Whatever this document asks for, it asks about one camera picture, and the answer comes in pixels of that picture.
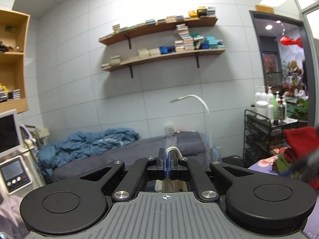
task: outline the silver bolt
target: silver bolt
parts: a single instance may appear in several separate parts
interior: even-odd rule
[[[203,191],[202,196],[207,199],[212,199],[217,196],[217,193],[214,191]]]
[[[126,199],[130,194],[127,191],[117,191],[114,193],[114,197],[117,199]]]

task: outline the purple bedsheet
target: purple bedsheet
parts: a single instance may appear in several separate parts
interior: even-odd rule
[[[273,175],[278,175],[272,170],[272,163],[278,158],[278,156],[272,156],[267,159],[262,159],[259,162],[249,167],[250,170],[265,172]],[[317,192],[317,202],[311,215],[308,217],[308,221],[304,233],[311,239],[319,239],[319,190]]]

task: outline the machine screen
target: machine screen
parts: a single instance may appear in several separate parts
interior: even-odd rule
[[[20,144],[13,115],[0,118],[0,153]]]
[[[14,161],[1,168],[2,175],[5,180],[10,180],[11,178],[23,173],[23,169],[19,161]]]

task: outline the black circular cover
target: black circular cover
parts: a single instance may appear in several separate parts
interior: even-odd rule
[[[236,177],[226,194],[226,209],[232,217],[263,229],[302,223],[315,203],[315,191],[307,183],[262,173]]]
[[[20,205],[28,230],[46,235],[83,231],[104,216],[106,198],[95,182],[69,178],[27,194]]]

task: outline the white monitor frame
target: white monitor frame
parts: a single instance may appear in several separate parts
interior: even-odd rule
[[[3,117],[6,117],[6,116],[10,116],[10,115],[13,115],[14,124],[15,124],[15,128],[16,128],[16,133],[17,133],[18,139],[19,139],[19,145],[16,146],[16,147],[10,148],[10,149],[8,149],[8,150],[6,150],[4,152],[1,152],[0,153],[0,157],[6,156],[6,155],[11,154],[11,153],[15,153],[17,151],[21,151],[24,148],[23,141],[22,141],[22,136],[21,136],[21,131],[20,131],[20,126],[19,126],[19,123],[18,123],[17,110],[14,109],[14,110],[10,110],[10,111],[7,111],[7,112],[0,113],[0,119],[3,118]]]

